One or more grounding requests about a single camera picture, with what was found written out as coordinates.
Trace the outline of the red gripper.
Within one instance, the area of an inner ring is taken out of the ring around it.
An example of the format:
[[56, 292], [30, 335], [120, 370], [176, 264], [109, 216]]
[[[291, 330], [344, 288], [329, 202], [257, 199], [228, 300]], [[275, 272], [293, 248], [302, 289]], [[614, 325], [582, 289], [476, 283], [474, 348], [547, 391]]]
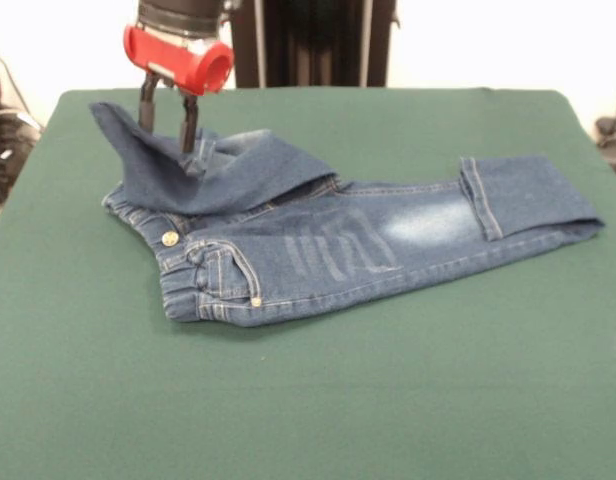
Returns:
[[138, 124], [144, 131], [152, 133], [154, 129], [154, 93], [159, 82], [155, 74], [191, 93], [183, 95], [184, 119], [180, 132], [183, 169], [188, 176], [204, 176], [206, 138], [197, 129], [196, 96], [217, 93], [224, 87], [234, 64], [232, 49], [220, 41], [211, 41], [203, 42], [201, 52], [197, 53], [131, 25], [124, 30], [123, 44], [130, 62], [149, 72], [139, 97]]

